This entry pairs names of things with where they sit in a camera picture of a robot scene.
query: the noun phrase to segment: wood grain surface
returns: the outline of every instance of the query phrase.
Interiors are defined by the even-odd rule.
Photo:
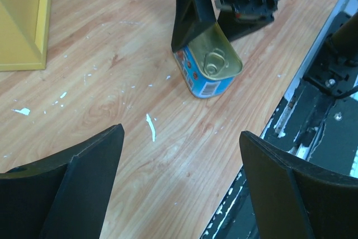
[[[242,165],[240,132],[260,134],[336,1],[280,0],[233,43],[243,73],[198,100],[171,53],[175,0],[53,0],[47,69],[0,73],[0,172],[122,123],[101,238],[199,238]]]

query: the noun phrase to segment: screw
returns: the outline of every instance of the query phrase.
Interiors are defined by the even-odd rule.
[[[332,88],[335,84],[336,84],[336,80],[333,79],[333,78],[331,78],[331,79],[329,79],[329,80],[326,81],[326,86],[327,86],[328,88]]]
[[[340,112],[336,113],[335,120],[342,120],[342,113],[340,113]]]

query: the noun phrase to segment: black mechanical part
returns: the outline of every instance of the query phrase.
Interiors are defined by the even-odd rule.
[[[255,32],[274,21],[278,0],[219,0],[218,23],[229,41]]]
[[[242,161],[261,239],[355,238],[358,180],[286,153],[250,132]]]
[[[358,13],[347,18],[348,20],[329,37],[329,44],[338,55],[358,63]]]
[[[317,56],[304,75],[304,79],[315,85],[320,91],[337,99],[347,97],[353,93],[349,91],[355,86],[358,75],[358,67],[351,64],[351,60],[354,58],[346,58],[345,56],[351,55],[354,50],[357,50],[356,40],[351,38],[355,38],[358,35],[358,25],[356,25],[358,17],[352,18],[353,21],[350,18],[344,12],[335,17],[331,28],[327,32],[327,41],[321,46]]]
[[[215,23],[211,0],[176,0],[172,51],[182,49]]]
[[[124,140],[122,125],[0,174],[6,239],[98,239]]]

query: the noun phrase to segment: tin can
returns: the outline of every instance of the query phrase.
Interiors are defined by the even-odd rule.
[[[174,53],[191,93],[201,99],[225,92],[243,69],[218,23]]]

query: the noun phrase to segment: pull tab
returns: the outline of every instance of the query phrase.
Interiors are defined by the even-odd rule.
[[[228,67],[229,63],[225,59],[225,52],[215,48],[212,52],[207,53],[204,59],[204,72],[208,76],[216,76],[224,68]]]

